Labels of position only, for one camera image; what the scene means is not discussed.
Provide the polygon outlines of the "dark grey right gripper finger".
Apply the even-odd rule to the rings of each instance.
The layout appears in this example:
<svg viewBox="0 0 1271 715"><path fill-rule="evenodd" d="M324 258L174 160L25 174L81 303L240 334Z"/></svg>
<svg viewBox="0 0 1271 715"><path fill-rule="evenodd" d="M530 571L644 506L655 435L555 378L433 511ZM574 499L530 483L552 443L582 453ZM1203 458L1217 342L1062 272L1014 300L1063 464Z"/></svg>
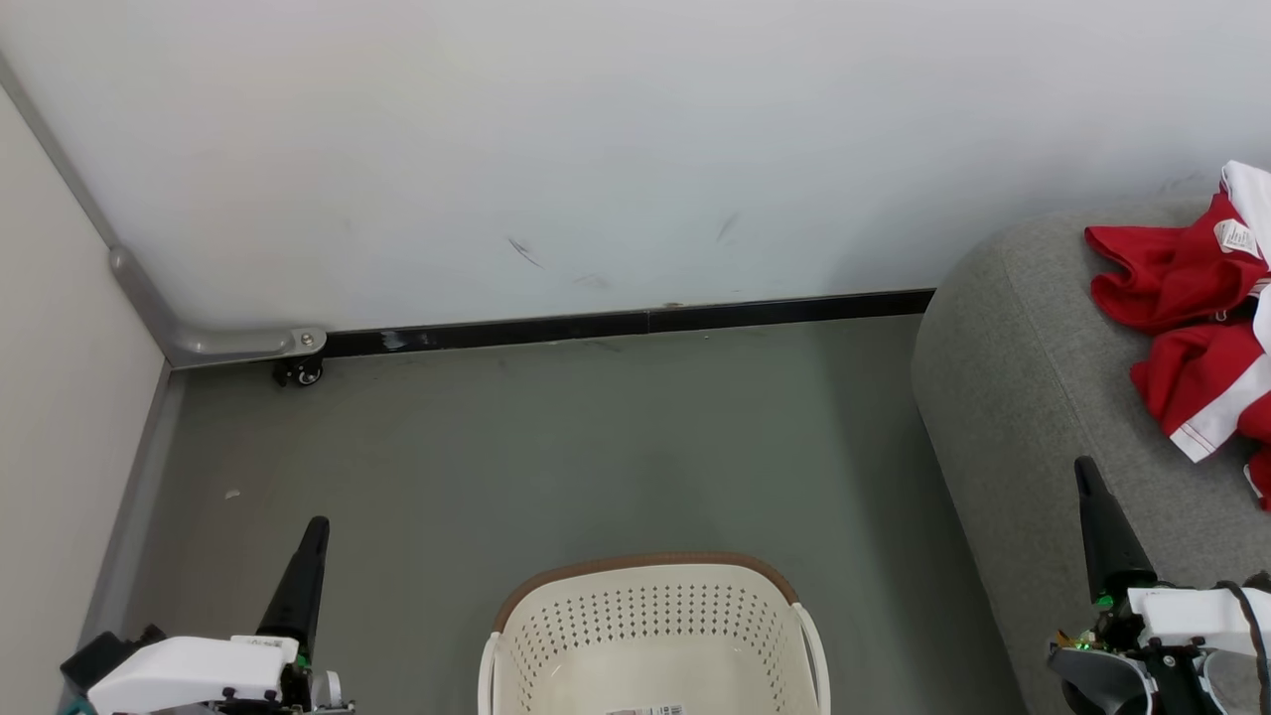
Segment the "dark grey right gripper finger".
<svg viewBox="0 0 1271 715"><path fill-rule="evenodd" d="M1131 588L1157 584L1157 570L1094 458L1077 457L1074 476L1091 601L1120 602Z"/></svg>

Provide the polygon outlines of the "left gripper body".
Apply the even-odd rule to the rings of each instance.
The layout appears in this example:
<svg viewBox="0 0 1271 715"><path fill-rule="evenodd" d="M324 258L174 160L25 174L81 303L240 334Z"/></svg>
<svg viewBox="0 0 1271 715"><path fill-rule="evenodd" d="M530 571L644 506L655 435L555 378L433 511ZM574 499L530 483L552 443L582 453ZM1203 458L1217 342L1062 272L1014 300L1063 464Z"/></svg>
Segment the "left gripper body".
<svg viewBox="0 0 1271 715"><path fill-rule="evenodd" d="M355 715L355 700L344 693L336 671L314 669L305 657L283 665L280 690L262 700L226 696L214 702L217 715Z"/></svg>

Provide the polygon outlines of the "white door with caster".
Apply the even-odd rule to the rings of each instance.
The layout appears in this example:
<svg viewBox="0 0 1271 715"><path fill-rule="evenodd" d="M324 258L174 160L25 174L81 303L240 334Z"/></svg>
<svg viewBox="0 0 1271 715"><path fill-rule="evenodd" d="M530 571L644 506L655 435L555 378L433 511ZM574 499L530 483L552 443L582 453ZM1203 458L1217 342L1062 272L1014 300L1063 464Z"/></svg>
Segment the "white door with caster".
<svg viewBox="0 0 1271 715"><path fill-rule="evenodd" d="M36 135L41 149L44 149L61 180L69 185L70 194L78 199L78 207L104 241L108 271L114 284L122 290L125 298L131 304L154 343L159 345L172 370L203 370L217 364L277 359L304 361L325 349L330 337L318 326L208 329L182 320L150 279L140 258L111 226L104 211L92 197L92 190L86 188L86 182L83 182L78 168L72 166L58 137L53 135L36 100L31 98L1 51L0 88L6 91L23 121Z"/></svg>

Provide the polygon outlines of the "red jersey with white trim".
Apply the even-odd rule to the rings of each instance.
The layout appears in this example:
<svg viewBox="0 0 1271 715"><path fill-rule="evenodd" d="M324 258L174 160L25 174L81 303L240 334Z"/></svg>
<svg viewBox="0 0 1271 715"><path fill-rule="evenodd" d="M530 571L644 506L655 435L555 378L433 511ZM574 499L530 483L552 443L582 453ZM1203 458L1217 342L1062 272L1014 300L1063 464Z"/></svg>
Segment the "red jersey with white trim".
<svg viewBox="0 0 1271 715"><path fill-rule="evenodd" d="M1084 239L1115 265L1091 284L1115 323L1157 335L1213 320L1271 288L1271 171L1230 160L1193 224L1094 225Z"/></svg>

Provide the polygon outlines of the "grey fabric sofa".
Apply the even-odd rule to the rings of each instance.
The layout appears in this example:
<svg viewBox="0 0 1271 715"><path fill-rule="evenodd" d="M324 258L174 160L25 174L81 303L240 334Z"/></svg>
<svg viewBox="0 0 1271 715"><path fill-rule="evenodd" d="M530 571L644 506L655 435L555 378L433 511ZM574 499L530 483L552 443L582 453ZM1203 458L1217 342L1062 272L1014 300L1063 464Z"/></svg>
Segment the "grey fabric sofa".
<svg viewBox="0 0 1271 715"><path fill-rule="evenodd" d="M1271 514L1242 474L1252 444L1230 439L1199 464L1177 450L1129 376L1149 339L1089 295L1106 263L1087 226L1185 226L1206 208L1149 199L1009 226L949 271L918 329L918 411L1032 715L1070 715L1046 644L1093 620L1077 457L1094 458L1164 580L1271 571Z"/></svg>

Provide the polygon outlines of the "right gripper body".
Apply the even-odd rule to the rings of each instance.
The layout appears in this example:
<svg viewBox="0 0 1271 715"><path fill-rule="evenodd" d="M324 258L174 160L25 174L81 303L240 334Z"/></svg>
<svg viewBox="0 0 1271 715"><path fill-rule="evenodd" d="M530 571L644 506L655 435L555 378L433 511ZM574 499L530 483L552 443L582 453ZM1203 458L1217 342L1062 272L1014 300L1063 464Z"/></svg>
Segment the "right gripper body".
<svg viewBox="0 0 1271 715"><path fill-rule="evenodd" d="M1129 597L1097 602L1096 625L1052 638L1052 672L1074 715L1227 715L1204 674L1213 648L1202 638L1185 646L1138 643L1143 621Z"/></svg>

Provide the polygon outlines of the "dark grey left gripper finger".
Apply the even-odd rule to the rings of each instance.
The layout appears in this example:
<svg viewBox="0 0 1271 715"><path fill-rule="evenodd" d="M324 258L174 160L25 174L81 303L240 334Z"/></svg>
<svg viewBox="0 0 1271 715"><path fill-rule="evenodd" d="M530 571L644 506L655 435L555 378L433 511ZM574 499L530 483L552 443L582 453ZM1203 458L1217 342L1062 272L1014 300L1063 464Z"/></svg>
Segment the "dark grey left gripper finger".
<svg viewBox="0 0 1271 715"><path fill-rule="evenodd" d="M330 521L311 517L255 631L258 638L295 640L302 664L313 660L328 542Z"/></svg>

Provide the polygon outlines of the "cream perforated laundry basket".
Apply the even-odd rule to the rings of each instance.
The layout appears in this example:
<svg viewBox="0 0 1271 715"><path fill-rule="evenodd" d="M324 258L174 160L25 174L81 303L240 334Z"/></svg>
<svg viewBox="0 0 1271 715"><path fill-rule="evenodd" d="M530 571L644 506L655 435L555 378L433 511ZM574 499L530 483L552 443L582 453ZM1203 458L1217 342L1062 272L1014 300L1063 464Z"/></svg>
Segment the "cream perforated laundry basket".
<svg viewBox="0 0 1271 715"><path fill-rule="evenodd" d="M833 688L775 566L649 552L522 580L483 646L477 715L833 715Z"/></svg>

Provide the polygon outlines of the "black baseboard strip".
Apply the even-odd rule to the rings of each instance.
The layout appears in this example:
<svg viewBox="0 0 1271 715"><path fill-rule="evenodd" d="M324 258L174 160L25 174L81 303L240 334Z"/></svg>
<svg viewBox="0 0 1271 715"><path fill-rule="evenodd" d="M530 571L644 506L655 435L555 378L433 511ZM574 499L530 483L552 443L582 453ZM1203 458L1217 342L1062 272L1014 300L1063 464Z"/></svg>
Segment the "black baseboard strip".
<svg viewBox="0 0 1271 715"><path fill-rule="evenodd" d="M535 345L784 325L894 317L925 312L934 290L881 291L839 297L788 298L774 302L698 305L649 311L572 314L444 326L398 326L367 331L332 331L325 358L361 358L417 352L456 352L498 345Z"/></svg>

